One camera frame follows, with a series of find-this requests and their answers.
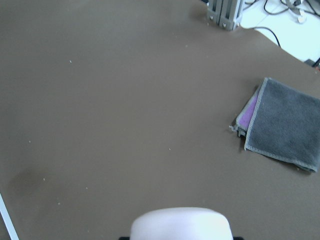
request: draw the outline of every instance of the white rounded object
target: white rounded object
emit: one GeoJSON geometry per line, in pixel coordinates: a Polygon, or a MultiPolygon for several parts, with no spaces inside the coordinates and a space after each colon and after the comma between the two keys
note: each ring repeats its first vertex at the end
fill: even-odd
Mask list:
{"type": "Polygon", "coordinates": [[[221,213],[200,207],[150,211],[132,224],[130,240],[233,240],[221,213]]]}

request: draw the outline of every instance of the folded cloth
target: folded cloth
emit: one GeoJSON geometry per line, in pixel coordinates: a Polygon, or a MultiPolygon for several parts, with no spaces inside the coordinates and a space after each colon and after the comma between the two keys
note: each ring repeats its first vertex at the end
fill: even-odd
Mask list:
{"type": "Polygon", "coordinates": [[[236,119],[244,149],[317,172],[320,99],[265,78],[236,119]]]}

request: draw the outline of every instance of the gray cloth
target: gray cloth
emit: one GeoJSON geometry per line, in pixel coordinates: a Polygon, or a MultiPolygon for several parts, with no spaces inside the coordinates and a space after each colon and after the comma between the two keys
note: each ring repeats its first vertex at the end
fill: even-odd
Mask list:
{"type": "Polygon", "coordinates": [[[265,78],[257,91],[244,149],[317,172],[320,100],[272,78],[265,78]]]}

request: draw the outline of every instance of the white floor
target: white floor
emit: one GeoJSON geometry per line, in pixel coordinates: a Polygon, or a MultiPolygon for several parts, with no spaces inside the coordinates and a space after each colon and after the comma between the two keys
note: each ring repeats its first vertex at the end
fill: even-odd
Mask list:
{"type": "MultiPolygon", "coordinates": [[[[309,0],[315,10],[320,13],[320,4],[315,0],[309,0]]],[[[314,62],[320,58],[320,17],[306,13],[304,23],[298,22],[298,16],[291,11],[279,15],[269,15],[264,10],[266,0],[258,0],[251,7],[243,11],[241,26],[243,28],[267,27],[277,36],[279,43],[286,52],[295,58],[314,62]]],[[[306,2],[300,8],[312,11],[306,2]]],[[[280,0],[268,0],[266,9],[275,13],[285,9],[280,0]]],[[[277,44],[271,32],[259,29],[262,34],[277,44]]]]}

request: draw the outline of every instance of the towel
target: towel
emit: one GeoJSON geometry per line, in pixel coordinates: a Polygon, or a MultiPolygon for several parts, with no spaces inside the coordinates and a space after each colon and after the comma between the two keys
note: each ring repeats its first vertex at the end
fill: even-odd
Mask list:
{"type": "Polygon", "coordinates": [[[320,165],[320,100],[265,78],[236,118],[245,150],[310,172],[320,165]]]}

